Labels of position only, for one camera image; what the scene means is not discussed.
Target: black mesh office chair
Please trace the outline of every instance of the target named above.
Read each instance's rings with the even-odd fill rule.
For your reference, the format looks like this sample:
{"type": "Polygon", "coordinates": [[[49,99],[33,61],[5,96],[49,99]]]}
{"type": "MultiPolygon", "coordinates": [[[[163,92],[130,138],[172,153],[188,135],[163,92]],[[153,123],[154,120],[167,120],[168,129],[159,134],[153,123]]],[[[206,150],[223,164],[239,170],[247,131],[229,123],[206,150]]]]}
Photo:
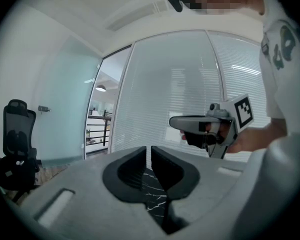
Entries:
{"type": "Polygon", "coordinates": [[[39,172],[37,150],[31,146],[36,113],[27,103],[13,99],[3,110],[3,153],[0,160],[0,186],[18,191],[12,201],[38,187],[35,174],[39,172]]]}

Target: chair headrest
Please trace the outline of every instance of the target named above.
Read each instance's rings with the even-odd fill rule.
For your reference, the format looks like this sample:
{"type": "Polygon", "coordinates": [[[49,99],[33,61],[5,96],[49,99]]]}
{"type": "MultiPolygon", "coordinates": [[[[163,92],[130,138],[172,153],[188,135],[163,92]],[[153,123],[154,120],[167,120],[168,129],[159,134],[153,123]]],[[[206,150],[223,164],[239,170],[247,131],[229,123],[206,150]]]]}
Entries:
{"type": "Polygon", "coordinates": [[[27,103],[20,99],[12,99],[9,101],[8,105],[5,107],[6,112],[9,114],[20,115],[29,117],[27,103]]]}

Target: window blind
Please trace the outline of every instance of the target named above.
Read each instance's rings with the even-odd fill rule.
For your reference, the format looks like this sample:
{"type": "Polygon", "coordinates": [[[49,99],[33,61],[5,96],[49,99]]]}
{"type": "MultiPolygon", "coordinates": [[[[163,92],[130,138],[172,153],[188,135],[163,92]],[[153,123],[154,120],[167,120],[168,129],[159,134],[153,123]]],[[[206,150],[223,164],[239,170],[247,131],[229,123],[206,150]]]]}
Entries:
{"type": "MultiPolygon", "coordinates": [[[[228,98],[249,94],[254,114],[252,127],[264,127],[270,122],[266,114],[266,93],[262,80],[260,44],[220,32],[209,31],[218,62],[223,69],[228,98]]],[[[226,159],[246,162],[250,152],[227,154],[226,159]]]]}
{"type": "Polygon", "coordinates": [[[164,146],[198,156],[169,118],[204,115],[222,97],[220,71],[205,31],[181,31],[135,43],[122,82],[113,126],[111,151],[164,146]]]}

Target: white t-shirt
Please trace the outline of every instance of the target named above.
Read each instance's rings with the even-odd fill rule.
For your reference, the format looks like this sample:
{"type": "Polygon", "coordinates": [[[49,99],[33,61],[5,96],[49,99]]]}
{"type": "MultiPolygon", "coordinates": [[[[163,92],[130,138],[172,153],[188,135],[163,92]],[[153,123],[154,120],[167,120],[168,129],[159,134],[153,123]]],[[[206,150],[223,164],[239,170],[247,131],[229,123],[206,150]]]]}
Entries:
{"type": "Polygon", "coordinates": [[[263,0],[260,68],[268,117],[285,119],[289,133],[300,133],[300,28],[278,0],[263,0]]]}

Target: person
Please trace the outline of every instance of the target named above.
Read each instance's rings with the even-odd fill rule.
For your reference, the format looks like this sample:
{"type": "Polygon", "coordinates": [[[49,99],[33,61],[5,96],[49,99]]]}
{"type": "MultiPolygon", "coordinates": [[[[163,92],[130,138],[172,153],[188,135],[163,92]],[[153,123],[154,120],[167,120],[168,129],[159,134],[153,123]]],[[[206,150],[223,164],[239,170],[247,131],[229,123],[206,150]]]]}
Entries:
{"type": "MultiPolygon", "coordinates": [[[[288,17],[279,0],[195,0],[206,13],[250,8],[263,17],[260,68],[266,93],[266,112],[271,118],[264,128],[242,131],[228,153],[253,152],[289,133],[300,133],[300,28],[288,17]]],[[[227,136],[222,124],[219,134],[227,136]]]]}

